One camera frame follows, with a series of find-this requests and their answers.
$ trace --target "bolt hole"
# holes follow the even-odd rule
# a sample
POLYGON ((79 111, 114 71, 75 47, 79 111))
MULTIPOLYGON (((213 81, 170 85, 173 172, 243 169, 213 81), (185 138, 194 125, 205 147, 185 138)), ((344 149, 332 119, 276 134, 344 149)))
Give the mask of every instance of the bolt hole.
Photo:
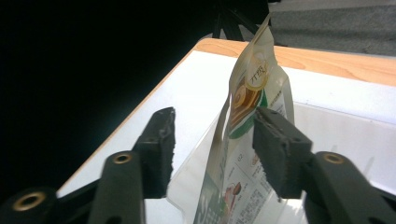
POLYGON ((120 154, 120 155, 118 155, 117 157, 115 157, 113 161, 114 161, 116 164, 123 164, 123 163, 125 163, 125 162, 130 161, 131 158, 132 158, 132 156, 129 155, 129 154, 120 154))
POLYGON ((369 221, 372 224, 387 224, 386 222, 384 222, 381 219, 376 218, 376 217, 369 217, 369 221))
POLYGON ((20 197, 13 205, 15 211, 26 211, 41 204, 46 198, 43 192, 32 192, 20 197))
POLYGON ((110 217, 106 221, 106 224, 120 224, 120 223, 121 223, 121 217, 110 217))
POLYGON ((344 162, 344 159, 338 155, 332 154, 332 153, 327 153, 324 155, 324 159, 328 162, 334 163, 334 164, 341 164, 344 162))

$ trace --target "gray fabric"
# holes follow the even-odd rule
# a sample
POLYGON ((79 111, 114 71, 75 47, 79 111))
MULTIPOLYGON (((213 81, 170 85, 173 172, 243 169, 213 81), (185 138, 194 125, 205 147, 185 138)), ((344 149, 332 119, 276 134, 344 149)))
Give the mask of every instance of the gray fabric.
POLYGON ((396 56, 396 6, 279 11, 271 20, 281 45, 396 56))

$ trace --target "wooden surface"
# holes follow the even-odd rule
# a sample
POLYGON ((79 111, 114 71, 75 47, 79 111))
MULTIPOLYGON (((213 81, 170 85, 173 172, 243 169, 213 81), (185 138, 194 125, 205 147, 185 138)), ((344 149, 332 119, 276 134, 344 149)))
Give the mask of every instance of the wooden surface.
MULTIPOLYGON (((202 39, 194 50, 237 58, 248 42, 202 39)), ((275 46, 279 65, 338 77, 396 86, 396 58, 275 46)))

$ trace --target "dark background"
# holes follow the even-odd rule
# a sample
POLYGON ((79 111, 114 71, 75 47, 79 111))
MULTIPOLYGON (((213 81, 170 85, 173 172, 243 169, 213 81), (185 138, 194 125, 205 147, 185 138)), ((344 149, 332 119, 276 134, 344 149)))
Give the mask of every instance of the dark background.
MULTIPOLYGON (((214 26, 215 1, 0 6, 0 203, 59 188, 214 26)), ((264 1, 228 1, 261 24, 264 1)))

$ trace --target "snack bag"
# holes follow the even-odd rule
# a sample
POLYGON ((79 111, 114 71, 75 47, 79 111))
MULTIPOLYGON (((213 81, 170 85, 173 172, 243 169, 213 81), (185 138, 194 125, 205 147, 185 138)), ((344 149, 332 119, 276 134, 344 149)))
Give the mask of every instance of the snack bag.
POLYGON ((233 68, 193 223, 253 223, 272 191, 252 148, 254 111, 266 106, 292 123, 294 112, 289 77, 275 58, 269 18, 233 68))

